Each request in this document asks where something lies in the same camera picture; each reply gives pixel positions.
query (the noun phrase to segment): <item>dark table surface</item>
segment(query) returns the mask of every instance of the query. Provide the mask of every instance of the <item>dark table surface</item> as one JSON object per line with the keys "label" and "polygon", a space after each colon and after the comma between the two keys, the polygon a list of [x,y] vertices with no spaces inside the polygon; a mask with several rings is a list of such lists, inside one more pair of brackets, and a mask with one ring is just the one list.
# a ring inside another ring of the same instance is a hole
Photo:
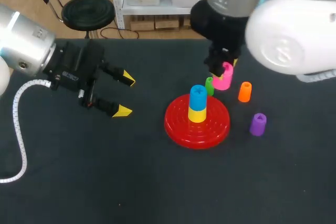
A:
{"label": "dark table surface", "polygon": [[[79,107],[70,91],[27,90],[19,119],[28,170],[0,185],[1,223],[336,222],[336,80],[304,84],[244,51],[231,89],[215,92],[230,112],[229,137],[194,151],[169,139],[163,118],[173,99],[209,76],[208,42],[99,42],[137,83],[130,89],[102,75],[96,90],[133,113],[111,119]],[[14,73],[0,99],[0,177],[21,167],[12,100],[27,80]],[[243,81],[253,85],[247,104],[237,101]],[[248,133],[257,112],[268,117],[263,137]]]}

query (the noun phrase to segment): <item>black chair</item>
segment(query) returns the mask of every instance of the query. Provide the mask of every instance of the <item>black chair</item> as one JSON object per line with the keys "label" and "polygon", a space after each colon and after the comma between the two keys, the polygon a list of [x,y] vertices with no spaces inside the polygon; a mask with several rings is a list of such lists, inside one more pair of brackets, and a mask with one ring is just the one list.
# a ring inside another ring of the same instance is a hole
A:
{"label": "black chair", "polygon": [[109,0],[70,0],[64,6],[57,0],[62,7],[61,18],[49,0],[43,1],[67,27],[86,31],[85,38],[98,38],[97,30],[109,25],[115,18],[114,6]]}

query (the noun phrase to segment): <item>red base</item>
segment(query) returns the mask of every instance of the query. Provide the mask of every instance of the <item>red base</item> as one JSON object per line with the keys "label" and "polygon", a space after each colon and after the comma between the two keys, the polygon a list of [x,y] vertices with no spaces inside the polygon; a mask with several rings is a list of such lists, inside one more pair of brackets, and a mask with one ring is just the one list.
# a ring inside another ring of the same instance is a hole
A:
{"label": "red base", "polygon": [[189,94],[175,99],[167,108],[164,128],[177,144],[192,149],[211,148],[229,133],[230,116],[225,106],[214,97],[207,97],[206,120],[193,123],[188,118]]}

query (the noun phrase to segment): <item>white cable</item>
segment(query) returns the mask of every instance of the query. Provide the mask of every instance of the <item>white cable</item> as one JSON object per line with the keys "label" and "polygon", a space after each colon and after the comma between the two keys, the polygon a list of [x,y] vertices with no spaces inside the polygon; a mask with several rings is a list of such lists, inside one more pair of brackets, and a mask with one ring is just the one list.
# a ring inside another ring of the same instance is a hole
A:
{"label": "white cable", "polygon": [[311,76],[306,76],[304,74],[300,74],[296,77],[300,81],[307,82],[307,83],[323,81],[323,80],[327,80],[327,79],[331,79],[331,78],[336,77],[336,69],[329,70],[329,71],[326,71],[326,72],[323,72],[323,73],[314,74],[314,75],[311,75]]}
{"label": "white cable", "polygon": [[18,107],[19,107],[19,100],[23,92],[28,89],[31,86],[34,85],[42,85],[50,88],[51,82],[47,80],[33,80],[33,81],[28,81],[25,83],[17,92],[14,97],[14,102],[13,102],[13,121],[14,121],[14,127],[15,127],[15,132],[16,132],[16,137],[17,141],[19,143],[20,151],[21,151],[21,157],[22,157],[22,168],[20,172],[15,175],[14,177],[11,178],[5,178],[5,179],[0,179],[0,184],[3,183],[10,183],[13,181],[18,180],[19,178],[24,175],[26,169],[27,169],[27,155],[26,155],[26,150],[25,150],[25,145],[23,143],[22,135],[21,135],[21,129],[20,129],[20,123],[19,123],[19,117],[18,117]]}

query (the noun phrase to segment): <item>stool seat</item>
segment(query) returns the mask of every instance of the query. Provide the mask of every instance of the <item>stool seat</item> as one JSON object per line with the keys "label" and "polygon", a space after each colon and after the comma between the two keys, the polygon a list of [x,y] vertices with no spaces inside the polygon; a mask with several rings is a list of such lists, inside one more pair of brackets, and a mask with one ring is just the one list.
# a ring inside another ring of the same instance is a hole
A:
{"label": "stool seat", "polygon": [[71,0],[62,9],[64,24],[77,31],[101,29],[114,18],[114,6],[109,0]]}

